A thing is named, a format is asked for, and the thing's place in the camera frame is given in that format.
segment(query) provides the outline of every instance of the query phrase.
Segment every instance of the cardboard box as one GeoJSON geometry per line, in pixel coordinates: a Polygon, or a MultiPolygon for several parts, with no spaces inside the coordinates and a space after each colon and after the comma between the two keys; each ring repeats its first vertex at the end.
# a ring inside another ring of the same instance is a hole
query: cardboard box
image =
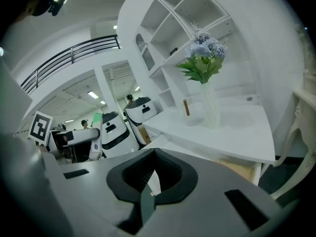
{"type": "Polygon", "coordinates": [[[145,127],[143,125],[140,125],[137,127],[138,131],[140,132],[142,138],[144,139],[144,141],[146,142],[146,145],[148,145],[149,143],[151,143],[150,137],[145,129],[145,127]]]}

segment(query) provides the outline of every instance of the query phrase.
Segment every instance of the floor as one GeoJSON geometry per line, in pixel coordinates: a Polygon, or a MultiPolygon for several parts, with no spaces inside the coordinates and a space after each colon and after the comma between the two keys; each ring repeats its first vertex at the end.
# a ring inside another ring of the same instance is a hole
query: floor
{"type": "MultiPolygon", "coordinates": [[[[276,168],[273,168],[272,165],[270,165],[263,176],[260,178],[258,186],[268,194],[272,194],[286,183],[286,181],[294,174],[298,167],[298,164],[282,164],[276,168]]],[[[291,201],[300,197],[303,186],[304,185],[302,184],[298,184],[292,190],[280,196],[277,199],[277,202],[282,207],[285,207],[291,201]]]]}

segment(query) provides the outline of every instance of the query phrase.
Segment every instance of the metal railing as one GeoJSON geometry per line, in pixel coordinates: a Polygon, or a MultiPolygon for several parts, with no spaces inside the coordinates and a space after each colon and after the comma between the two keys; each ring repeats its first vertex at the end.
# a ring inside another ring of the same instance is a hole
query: metal railing
{"type": "Polygon", "coordinates": [[[73,64],[77,59],[93,55],[109,48],[120,49],[118,36],[109,35],[90,39],[77,45],[69,47],[64,51],[51,57],[49,60],[40,65],[33,73],[31,73],[21,84],[21,87],[29,94],[34,88],[38,88],[39,84],[58,69],[73,64]]]}

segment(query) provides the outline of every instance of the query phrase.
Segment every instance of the white desk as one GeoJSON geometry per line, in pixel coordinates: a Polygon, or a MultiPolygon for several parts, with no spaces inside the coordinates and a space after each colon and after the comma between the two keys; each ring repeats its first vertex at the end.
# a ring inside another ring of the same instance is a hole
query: white desk
{"type": "Polygon", "coordinates": [[[299,100],[295,112],[296,119],[287,135],[283,153],[280,159],[275,162],[274,167],[281,165],[287,157],[298,130],[301,130],[302,139],[308,152],[291,178],[280,189],[271,194],[274,199],[301,182],[316,163],[316,95],[304,89],[296,90],[293,93],[299,100]]]}
{"type": "Polygon", "coordinates": [[[202,124],[187,126],[176,108],[170,108],[143,123],[198,150],[247,161],[272,164],[275,150],[267,116],[262,106],[222,106],[221,126],[211,130],[202,124]]]}

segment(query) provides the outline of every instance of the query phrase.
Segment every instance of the glass vase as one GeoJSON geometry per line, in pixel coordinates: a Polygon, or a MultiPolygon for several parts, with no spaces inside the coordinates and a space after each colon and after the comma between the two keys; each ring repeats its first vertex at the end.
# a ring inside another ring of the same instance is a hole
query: glass vase
{"type": "Polygon", "coordinates": [[[200,85],[200,92],[205,123],[208,128],[217,129],[220,126],[220,107],[216,92],[209,82],[200,85]]]}

